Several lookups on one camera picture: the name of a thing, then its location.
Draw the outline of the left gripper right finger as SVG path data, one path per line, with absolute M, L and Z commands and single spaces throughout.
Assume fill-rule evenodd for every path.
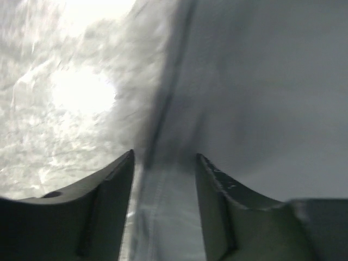
M 273 200 L 202 154 L 195 176 L 208 260 L 347 260 L 346 199 Z

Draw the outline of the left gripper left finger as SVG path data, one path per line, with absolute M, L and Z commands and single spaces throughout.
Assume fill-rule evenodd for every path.
M 43 197 L 1 198 L 1 260 L 118 260 L 133 150 Z

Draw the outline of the dark grey t-shirt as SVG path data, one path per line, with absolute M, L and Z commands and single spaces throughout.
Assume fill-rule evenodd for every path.
M 196 157 L 280 202 L 347 200 L 347 1 L 181 1 L 131 260 L 208 260 Z

